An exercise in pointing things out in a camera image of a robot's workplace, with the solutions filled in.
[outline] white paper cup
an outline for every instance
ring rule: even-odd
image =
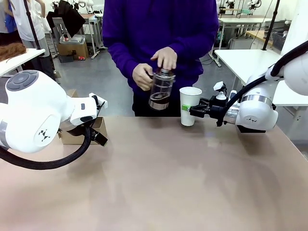
[[[190,115],[189,112],[182,110],[182,106],[197,106],[201,94],[202,90],[199,88],[184,87],[180,89],[181,124],[184,126],[192,126],[194,124],[194,116]]]

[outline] metal lid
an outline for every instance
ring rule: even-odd
[[[172,71],[165,70],[163,68],[158,68],[156,73],[154,73],[155,77],[161,80],[171,81],[174,80],[175,74]]]

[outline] person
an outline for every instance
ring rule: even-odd
[[[133,90],[135,116],[180,116],[180,88],[203,73],[218,31],[216,0],[105,0],[103,42]],[[148,106],[157,68],[176,75],[169,107]]]
[[[13,42],[21,42],[16,26],[12,25],[11,28],[6,26],[7,15],[4,11],[3,0],[0,0],[0,46],[9,45]]]
[[[34,1],[40,4],[41,15],[37,13]],[[36,57],[32,59],[31,62],[36,70],[42,71],[43,73],[55,80],[52,63],[49,58],[49,47],[45,38],[45,33],[41,20],[41,17],[45,18],[45,3],[42,0],[27,0],[27,3],[31,14],[34,31],[38,38],[39,46],[41,49],[45,49],[45,52],[41,57]],[[37,45],[34,40],[34,35],[32,33],[30,23],[26,14],[24,1],[4,0],[4,10],[7,14],[14,17],[19,36],[24,46],[27,48],[37,48]]]

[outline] person's arm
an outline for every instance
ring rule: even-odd
[[[8,15],[14,17],[13,12],[9,8],[9,0],[4,0],[3,6],[4,6],[4,12],[7,13]]]
[[[130,55],[125,45],[124,0],[105,0],[103,14],[103,43],[117,68],[126,78],[132,78],[135,67],[139,64]]]
[[[41,7],[41,16],[43,18],[46,17],[46,13],[45,13],[45,3],[43,2],[43,0],[35,0],[36,2],[38,2],[40,4],[40,7]]]
[[[178,37],[169,45],[178,55],[178,59],[199,59],[206,55],[215,42],[218,31],[216,0],[198,0],[195,16],[198,23],[194,34],[189,37]]]

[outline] black pants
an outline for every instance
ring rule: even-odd
[[[145,98],[134,94],[134,102],[132,109],[135,116],[141,117],[180,117],[180,96],[178,98],[170,98],[167,109],[157,111],[149,106],[149,98]]]
[[[13,42],[21,43],[21,39],[17,30],[12,33],[0,33],[0,46],[6,46]]]

